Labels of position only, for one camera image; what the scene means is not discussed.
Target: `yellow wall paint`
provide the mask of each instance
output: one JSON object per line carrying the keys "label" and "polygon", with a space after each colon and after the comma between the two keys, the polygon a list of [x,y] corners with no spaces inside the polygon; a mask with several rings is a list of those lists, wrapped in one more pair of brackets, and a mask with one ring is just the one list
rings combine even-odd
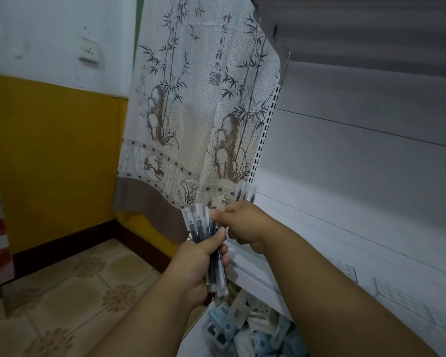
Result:
{"label": "yellow wall paint", "polygon": [[[119,117],[119,145],[124,135],[125,114],[127,112],[127,100],[121,101],[121,113]],[[172,243],[164,238],[154,227],[149,223],[142,214],[132,212],[117,212],[116,218],[124,227],[131,230],[135,234],[141,236],[147,242],[155,246],[161,252],[173,257],[178,249],[178,244]]]}
{"label": "yellow wall paint", "polygon": [[13,253],[114,218],[121,101],[0,76],[0,193]]}

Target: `curtain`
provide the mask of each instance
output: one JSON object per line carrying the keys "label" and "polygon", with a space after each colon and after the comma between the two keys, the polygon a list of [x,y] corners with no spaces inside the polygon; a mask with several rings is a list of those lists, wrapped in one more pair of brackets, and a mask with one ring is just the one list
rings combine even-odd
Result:
{"label": "curtain", "polygon": [[250,0],[144,0],[114,209],[172,242],[181,209],[223,208],[247,180],[279,81]]}

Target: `wall socket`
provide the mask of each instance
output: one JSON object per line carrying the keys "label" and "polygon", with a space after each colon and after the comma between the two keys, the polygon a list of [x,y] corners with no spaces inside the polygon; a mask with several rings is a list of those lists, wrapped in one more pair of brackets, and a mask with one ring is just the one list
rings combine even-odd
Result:
{"label": "wall socket", "polygon": [[99,50],[99,45],[97,43],[83,38],[81,39],[81,46],[79,48],[81,51],[79,58],[81,60],[86,60],[93,62],[95,64],[99,64],[100,50]]}

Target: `hand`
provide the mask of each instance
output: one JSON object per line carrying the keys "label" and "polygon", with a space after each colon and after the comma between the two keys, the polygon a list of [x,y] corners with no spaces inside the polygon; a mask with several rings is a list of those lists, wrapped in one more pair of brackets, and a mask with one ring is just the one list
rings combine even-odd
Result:
{"label": "hand", "polygon": [[225,239],[225,229],[220,228],[213,237],[198,244],[187,240],[179,247],[162,275],[162,278],[180,288],[192,308],[201,305],[208,295],[203,278],[210,265],[210,254],[221,246],[225,269],[230,263],[230,258],[225,255],[228,252],[228,247],[223,244]]}
{"label": "hand", "polygon": [[249,243],[256,253],[264,253],[264,240],[283,224],[247,200],[228,204],[223,211],[212,209],[213,220],[230,227],[228,237],[239,244]]}

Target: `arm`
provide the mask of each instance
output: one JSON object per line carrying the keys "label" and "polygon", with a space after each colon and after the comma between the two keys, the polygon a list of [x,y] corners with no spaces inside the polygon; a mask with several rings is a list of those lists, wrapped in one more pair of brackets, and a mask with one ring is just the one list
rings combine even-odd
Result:
{"label": "arm", "polygon": [[241,201],[214,220],[268,260],[313,357],[436,356],[415,333],[290,228]]}
{"label": "arm", "polygon": [[[210,264],[210,254],[225,238],[221,228],[211,239],[199,244],[190,241],[182,244],[159,281],[88,356],[177,355],[191,310],[207,297],[203,277]],[[227,251],[223,245],[222,253]],[[229,258],[223,256],[223,264],[228,263]]]}

